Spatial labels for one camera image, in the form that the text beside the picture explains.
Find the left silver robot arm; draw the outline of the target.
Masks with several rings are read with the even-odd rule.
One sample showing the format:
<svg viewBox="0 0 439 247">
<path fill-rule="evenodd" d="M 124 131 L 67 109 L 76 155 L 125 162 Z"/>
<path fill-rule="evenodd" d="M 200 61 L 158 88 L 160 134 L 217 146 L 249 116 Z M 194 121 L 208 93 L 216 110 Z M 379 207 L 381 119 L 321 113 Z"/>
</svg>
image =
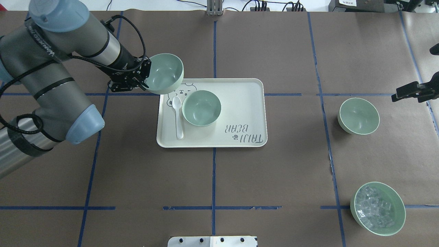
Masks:
<svg viewBox="0 0 439 247">
<path fill-rule="evenodd" d="M 68 141 L 79 144 L 105 121 L 63 62 L 89 62 L 110 77 L 112 91 L 149 89 L 151 60 L 134 57 L 116 39 L 112 16 L 99 21 L 79 0 L 31 0 L 29 18 L 1 37 L 1 94 L 21 84 L 39 108 L 10 121 L 1 118 L 1 177 Z"/>
</svg>

